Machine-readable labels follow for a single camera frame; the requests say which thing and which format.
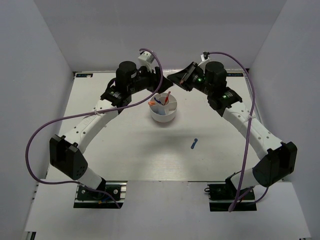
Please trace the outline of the red ballpoint pen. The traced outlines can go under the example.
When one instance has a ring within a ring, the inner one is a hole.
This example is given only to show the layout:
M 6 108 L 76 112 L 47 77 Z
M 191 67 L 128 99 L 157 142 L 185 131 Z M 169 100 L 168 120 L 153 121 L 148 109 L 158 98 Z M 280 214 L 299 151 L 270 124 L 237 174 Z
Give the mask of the red ballpoint pen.
M 171 91 L 169 91 L 169 92 L 166 94 L 165 100 L 164 100 L 164 103 L 163 103 L 164 106 L 169 103 L 170 94 L 171 94 Z

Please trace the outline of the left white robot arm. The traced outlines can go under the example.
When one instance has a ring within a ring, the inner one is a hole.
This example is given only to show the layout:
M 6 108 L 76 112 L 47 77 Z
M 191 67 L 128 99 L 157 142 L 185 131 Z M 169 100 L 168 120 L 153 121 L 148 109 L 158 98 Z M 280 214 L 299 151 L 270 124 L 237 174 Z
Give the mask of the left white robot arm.
M 132 95 L 142 90 L 163 93 L 173 86 L 161 77 L 159 67 L 148 71 L 145 66 L 137 68 L 131 61 L 121 62 L 115 78 L 107 84 L 92 115 L 62 136 L 54 135 L 49 141 L 50 164 L 74 181 L 88 188 L 88 193 L 99 200 L 105 196 L 106 180 L 89 168 L 84 152 L 95 136 L 132 101 Z

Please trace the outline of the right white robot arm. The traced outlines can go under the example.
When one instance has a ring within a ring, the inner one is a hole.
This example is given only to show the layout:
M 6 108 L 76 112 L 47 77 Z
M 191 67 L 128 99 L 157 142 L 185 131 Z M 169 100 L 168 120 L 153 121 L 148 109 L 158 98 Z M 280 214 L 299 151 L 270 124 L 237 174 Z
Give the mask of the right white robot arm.
M 242 98 L 227 86 L 227 76 L 221 62 L 211 61 L 204 68 L 193 62 L 185 69 L 168 75 L 167 79 L 186 91 L 197 89 L 204 93 L 209 106 L 249 140 L 259 162 L 225 180 L 226 195 L 236 200 L 246 188 L 257 185 L 267 188 L 290 175 L 295 168 L 298 149 L 293 142 L 285 143 L 274 136 L 250 115 Z

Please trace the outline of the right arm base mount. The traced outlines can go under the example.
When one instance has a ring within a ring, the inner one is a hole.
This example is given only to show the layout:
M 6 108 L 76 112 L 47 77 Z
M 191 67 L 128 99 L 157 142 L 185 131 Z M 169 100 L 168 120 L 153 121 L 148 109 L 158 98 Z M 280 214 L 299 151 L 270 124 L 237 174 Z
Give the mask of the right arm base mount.
M 236 192 L 233 192 L 226 183 L 208 184 L 204 189 L 208 195 L 211 212 L 228 212 L 229 206 L 234 202 Z M 239 198 L 233 209 L 234 212 L 253 212 L 257 210 L 255 193 L 252 188 L 240 191 Z

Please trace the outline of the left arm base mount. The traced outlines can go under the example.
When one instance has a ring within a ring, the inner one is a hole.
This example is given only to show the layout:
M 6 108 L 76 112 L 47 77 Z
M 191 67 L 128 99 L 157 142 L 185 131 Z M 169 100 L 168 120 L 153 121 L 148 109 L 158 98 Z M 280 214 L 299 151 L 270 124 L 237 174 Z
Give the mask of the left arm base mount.
M 76 209 L 120 209 L 125 201 L 127 182 L 109 181 L 105 184 L 103 193 L 87 190 L 83 185 L 78 185 L 74 198 L 73 207 Z

